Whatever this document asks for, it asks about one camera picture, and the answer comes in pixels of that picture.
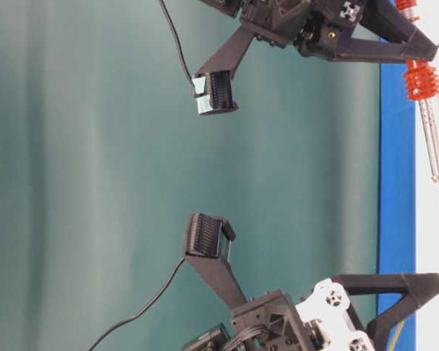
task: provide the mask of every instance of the red coil spring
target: red coil spring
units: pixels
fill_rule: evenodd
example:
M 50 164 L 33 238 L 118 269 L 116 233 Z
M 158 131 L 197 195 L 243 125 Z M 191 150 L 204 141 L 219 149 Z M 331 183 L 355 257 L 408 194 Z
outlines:
M 399 11 L 408 9 L 410 7 L 418 6 L 416 0 L 395 0 L 395 6 Z
M 405 73 L 405 86 L 408 99 L 418 101 L 430 99 L 439 94 L 438 76 L 436 68 L 427 62 L 417 61 L 416 65 L 409 63 L 409 70 Z

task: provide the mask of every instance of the blue tape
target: blue tape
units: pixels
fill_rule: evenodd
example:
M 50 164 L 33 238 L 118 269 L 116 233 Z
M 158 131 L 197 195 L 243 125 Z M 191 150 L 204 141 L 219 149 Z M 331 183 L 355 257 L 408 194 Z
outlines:
M 415 104 L 407 99 L 402 64 L 380 66 L 380 201 L 378 273 L 416 270 Z M 378 314 L 399 295 L 382 295 Z M 416 349 L 416 319 L 405 323 L 396 350 Z

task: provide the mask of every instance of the yellow cable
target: yellow cable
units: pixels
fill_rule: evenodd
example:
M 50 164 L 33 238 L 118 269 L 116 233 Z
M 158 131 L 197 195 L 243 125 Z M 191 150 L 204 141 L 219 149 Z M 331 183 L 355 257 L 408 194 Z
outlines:
M 397 344 L 398 338 L 400 337 L 400 334 L 402 333 L 403 326 L 405 325 L 405 321 L 398 323 L 397 330 L 395 331 L 394 336 L 392 337 L 392 341 L 390 342 L 389 351 L 395 350 L 395 345 Z

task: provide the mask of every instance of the black 3d-printed bracket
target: black 3d-printed bracket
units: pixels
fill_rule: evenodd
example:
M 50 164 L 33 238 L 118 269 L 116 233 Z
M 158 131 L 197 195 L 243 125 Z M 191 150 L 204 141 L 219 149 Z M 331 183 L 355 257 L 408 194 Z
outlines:
M 189 216 L 185 260 L 230 309 L 247 302 L 228 262 L 230 243 L 235 238 L 227 219 L 205 214 Z
M 331 279 L 340 283 L 349 295 L 401 294 L 400 300 L 390 309 L 373 319 L 367 326 L 367 335 L 374 348 L 385 350 L 390 330 L 419 310 L 439 294 L 439 274 L 391 274 L 391 275 L 341 275 Z M 348 314 L 355 327 L 364 330 L 351 306 Z

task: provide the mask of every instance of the black cable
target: black cable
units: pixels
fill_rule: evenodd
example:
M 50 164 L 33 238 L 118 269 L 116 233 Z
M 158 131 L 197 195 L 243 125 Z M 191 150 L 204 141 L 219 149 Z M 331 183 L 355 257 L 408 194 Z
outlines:
M 164 3 L 164 0 L 159 0 L 159 1 L 160 1 L 162 11 L 164 12 L 164 16 L 166 17 L 166 20 L 168 21 L 170 31 L 173 34 L 174 42 L 176 43 L 176 47 L 177 47 L 177 53 L 179 55 L 179 59 L 181 60 L 182 69 L 184 70 L 184 73 L 187 76 L 187 80 L 193 86 L 192 76 L 190 75 L 189 69 L 187 68 L 187 64 L 185 63 L 184 53 L 182 52 L 181 40 L 179 39 L 179 36 L 177 35 L 176 27 L 174 26 L 173 20 L 170 18 L 169 11 L 166 8 L 166 4 Z
M 158 298 L 160 298 L 160 296 L 164 293 L 164 291 L 168 288 L 169 284 L 173 281 L 174 276 L 176 275 L 177 271 L 179 270 L 179 268 L 181 267 L 182 263 L 184 263 L 185 258 L 181 258 L 179 260 L 179 263 L 177 263 L 177 266 L 174 268 L 173 273 L 170 275 L 169 279 L 166 281 L 166 283 L 164 283 L 164 285 L 162 286 L 161 290 L 133 317 L 127 318 L 126 320 L 121 320 L 120 322 L 118 322 L 117 324 L 113 325 L 112 327 L 110 327 L 109 329 L 106 330 L 106 332 L 104 332 L 99 338 L 98 340 L 96 340 L 88 349 L 88 351 L 92 351 L 94 350 L 94 348 L 110 333 L 112 333 L 113 331 L 115 331 L 117 328 L 133 322 L 134 320 L 136 320 L 137 318 L 139 318 L 139 316 L 141 316 L 143 313 L 146 312 L 146 310 L 148 310 L 153 303 L 155 303 L 157 301 Z

